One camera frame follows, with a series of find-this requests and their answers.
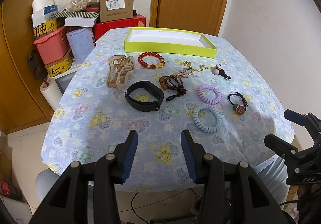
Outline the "white blue carton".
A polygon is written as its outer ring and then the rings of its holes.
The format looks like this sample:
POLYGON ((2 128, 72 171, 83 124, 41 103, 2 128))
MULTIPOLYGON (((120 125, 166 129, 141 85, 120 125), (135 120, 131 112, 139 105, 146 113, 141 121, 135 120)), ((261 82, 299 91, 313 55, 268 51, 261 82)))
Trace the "white blue carton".
POLYGON ((33 28, 52 20, 58 11, 58 5, 54 0, 34 0, 31 5, 33 9, 31 15, 33 28))

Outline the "beige hair claw clip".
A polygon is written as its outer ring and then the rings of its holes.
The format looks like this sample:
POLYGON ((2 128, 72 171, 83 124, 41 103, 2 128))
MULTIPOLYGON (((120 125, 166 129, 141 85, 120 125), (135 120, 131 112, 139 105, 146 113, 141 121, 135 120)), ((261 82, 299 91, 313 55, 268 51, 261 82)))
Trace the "beige hair claw clip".
POLYGON ((106 84, 108 88, 123 89, 135 71, 135 59, 132 56, 113 55, 108 61, 106 84))

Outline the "wooden wardrobe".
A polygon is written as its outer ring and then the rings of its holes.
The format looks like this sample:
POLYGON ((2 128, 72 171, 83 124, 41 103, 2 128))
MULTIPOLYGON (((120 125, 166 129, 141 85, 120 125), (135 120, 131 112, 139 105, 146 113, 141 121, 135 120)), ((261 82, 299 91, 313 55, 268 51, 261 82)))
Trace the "wooden wardrobe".
POLYGON ((31 23, 33 0, 4 0, 1 4, 1 131, 13 133, 48 122, 53 109, 28 64, 35 49, 31 23))

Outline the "rhinestone hair clip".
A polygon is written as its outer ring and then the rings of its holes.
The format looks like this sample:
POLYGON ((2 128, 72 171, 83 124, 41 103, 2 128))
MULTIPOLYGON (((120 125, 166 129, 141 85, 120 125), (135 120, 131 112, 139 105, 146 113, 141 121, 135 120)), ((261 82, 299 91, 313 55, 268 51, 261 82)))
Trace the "rhinestone hair clip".
POLYGON ((183 69, 177 71, 176 76, 178 76, 180 78, 188 78, 188 77, 192 76, 193 73, 194 73, 193 68, 186 67, 186 68, 183 68, 183 69))

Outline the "white paper roll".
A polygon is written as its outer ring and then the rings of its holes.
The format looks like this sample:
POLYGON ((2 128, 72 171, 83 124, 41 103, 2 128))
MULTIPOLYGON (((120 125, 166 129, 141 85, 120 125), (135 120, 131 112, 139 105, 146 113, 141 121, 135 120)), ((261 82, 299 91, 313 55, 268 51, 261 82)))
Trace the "white paper roll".
POLYGON ((40 92, 47 100, 51 108, 56 110, 63 94, 61 93, 61 90, 59 89, 55 79, 48 78, 44 80, 40 86, 40 92))

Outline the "black pink figurine hair clip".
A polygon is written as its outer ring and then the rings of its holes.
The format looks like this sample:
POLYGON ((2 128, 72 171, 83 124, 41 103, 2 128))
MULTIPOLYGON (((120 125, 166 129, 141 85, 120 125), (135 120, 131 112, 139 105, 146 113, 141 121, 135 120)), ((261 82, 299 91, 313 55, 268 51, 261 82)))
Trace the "black pink figurine hair clip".
POLYGON ((211 69, 211 72, 214 76, 220 75, 226 80, 231 79, 231 77, 226 74, 225 70, 222 68, 220 64, 216 64, 214 68, 211 69))

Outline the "white flat box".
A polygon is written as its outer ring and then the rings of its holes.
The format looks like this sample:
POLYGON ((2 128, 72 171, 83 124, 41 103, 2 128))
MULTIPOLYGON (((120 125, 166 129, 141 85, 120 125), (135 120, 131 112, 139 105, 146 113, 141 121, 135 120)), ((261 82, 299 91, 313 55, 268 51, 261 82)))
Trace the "white flat box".
POLYGON ((92 28, 96 23, 95 18, 85 17, 67 17, 65 18, 64 25, 66 27, 88 27, 92 28))

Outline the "floral blue tablecloth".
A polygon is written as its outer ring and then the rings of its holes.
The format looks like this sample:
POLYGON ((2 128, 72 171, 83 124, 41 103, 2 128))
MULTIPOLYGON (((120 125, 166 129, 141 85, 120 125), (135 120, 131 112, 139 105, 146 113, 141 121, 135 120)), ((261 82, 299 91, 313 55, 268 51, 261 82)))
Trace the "floral blue tablecloth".
POLYGON ((148 70, 137 65, 128 84, 148 80, 158 85, 161 76, 182 69, 185 62, 204 66, 183 80, 187 93, 164 101, 158 111, 141 112, 131 107, 124 90, 108 88, 108 59, 124 54, 128 29, 105 33, 63 94, 48 127, 41 157, 49 168, 61 174, 75 160, 82 164, 97 161, 125 141, 131 130, 138 133, 138 147, 130 177, 120 191, 158 192, 188 189, 189 178, 181 149, 181 132, 189 130, 195 142, 223 162, 248 162, 261 171, 275 160, 264 145, 264 137, 274 134, 291 143, 294 129, 272 89, 245 57, 225 39, 211 36, 216 56, 211 58, 165 54, 165 67, 148 70), (214 76, 220 64, 230 80, 214 76), (193 122, 193 111, 202 104, 197 95, 201 85, 217 87, 222 100, 216 109, 222 127, 204 133, 193 122))

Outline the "bag of beige items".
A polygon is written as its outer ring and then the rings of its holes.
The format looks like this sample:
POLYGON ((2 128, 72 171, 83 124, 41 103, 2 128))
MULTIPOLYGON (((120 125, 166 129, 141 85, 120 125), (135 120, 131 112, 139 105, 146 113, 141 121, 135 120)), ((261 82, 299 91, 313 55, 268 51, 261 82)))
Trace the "bag of beige items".
POLYGON ((99 0, 68 0, 60 11, 82 11, 99 0))

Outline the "yellow patterned box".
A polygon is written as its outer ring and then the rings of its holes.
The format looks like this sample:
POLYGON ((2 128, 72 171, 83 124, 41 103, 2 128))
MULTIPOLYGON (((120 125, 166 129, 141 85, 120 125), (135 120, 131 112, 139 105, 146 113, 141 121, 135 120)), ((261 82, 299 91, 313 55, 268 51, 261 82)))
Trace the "yellow patterned box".
POLYGON ((61 59, 45 65, 45 68, 50 77, 55 77, 69 70, 71 68, 72 63, 73 53, 71 51, 71 48, 69 48, 61 59))

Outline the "green striped box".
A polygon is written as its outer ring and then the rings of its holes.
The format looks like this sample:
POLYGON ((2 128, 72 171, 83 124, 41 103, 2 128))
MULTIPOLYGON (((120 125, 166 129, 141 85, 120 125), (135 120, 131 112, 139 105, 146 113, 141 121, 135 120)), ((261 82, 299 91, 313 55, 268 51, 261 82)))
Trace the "green striped box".
POLYGON ((99 18, 98 12, 88 11, 61 11, 55 13, 55 18, 99 18))

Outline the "red gift box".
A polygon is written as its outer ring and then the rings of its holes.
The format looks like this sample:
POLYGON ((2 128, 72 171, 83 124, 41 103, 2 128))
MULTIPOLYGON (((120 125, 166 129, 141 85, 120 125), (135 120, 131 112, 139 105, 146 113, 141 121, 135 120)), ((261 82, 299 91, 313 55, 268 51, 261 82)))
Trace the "red gift box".
POLYGON ((146 27, 146 17, 134 15, 132 18, 96 23, 93 27, 95 40, 102 37, 107 31, 117 28, 146 27))

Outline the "yellow-green shallow tray box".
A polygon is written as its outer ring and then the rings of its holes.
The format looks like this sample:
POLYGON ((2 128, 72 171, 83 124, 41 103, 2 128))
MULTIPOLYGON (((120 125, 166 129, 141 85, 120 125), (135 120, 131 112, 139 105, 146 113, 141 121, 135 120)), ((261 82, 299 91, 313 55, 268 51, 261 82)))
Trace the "yellow-green shallow tray box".
POLYGON ((216 46, 202 33, 169 28, 131 28, 124 42, 126 53, 156 52, 214 58, 216 46))

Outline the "lavender cylindrical container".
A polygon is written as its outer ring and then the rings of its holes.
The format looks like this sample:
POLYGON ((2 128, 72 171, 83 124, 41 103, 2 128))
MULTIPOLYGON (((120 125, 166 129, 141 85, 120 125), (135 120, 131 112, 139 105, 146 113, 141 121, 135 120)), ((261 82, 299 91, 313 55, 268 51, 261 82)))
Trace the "lavender cylindrical container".
POLYGON ((70 28, 66 35, 75 62, 82 64, 96 46, 92 28, 70 28))

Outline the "pink plastic bin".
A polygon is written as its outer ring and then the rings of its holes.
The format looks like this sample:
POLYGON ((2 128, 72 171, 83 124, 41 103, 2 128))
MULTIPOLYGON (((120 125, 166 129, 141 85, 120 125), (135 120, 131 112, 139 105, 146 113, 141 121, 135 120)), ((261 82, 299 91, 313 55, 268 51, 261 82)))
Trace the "pink plastic bin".
POLYGON ((67 27, 62 26, 56 31, 35 40, 34 45, 45 65, 60 60, 68 51, 70 46, 66 36, 67 30, 67 27))

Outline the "black fitness band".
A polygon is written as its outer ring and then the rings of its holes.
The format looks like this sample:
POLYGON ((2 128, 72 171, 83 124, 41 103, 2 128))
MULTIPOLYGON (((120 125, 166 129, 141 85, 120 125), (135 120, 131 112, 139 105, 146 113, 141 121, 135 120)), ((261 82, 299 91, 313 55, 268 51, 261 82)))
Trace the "black fitness band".
POLYGON ((125 92, 127 103, 142 112, 158 111, 164 100, 164 93, 148 80, 138 81, 125 92))

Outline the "brown cardboard box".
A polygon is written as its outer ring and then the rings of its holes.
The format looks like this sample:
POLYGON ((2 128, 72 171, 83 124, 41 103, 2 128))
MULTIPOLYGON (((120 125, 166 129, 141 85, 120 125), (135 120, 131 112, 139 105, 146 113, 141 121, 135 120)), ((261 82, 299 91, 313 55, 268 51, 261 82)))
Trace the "brown cardboard box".
POLYGON ((133 2, 134 0, 100 0, 100 21, 132 18, 133 2))

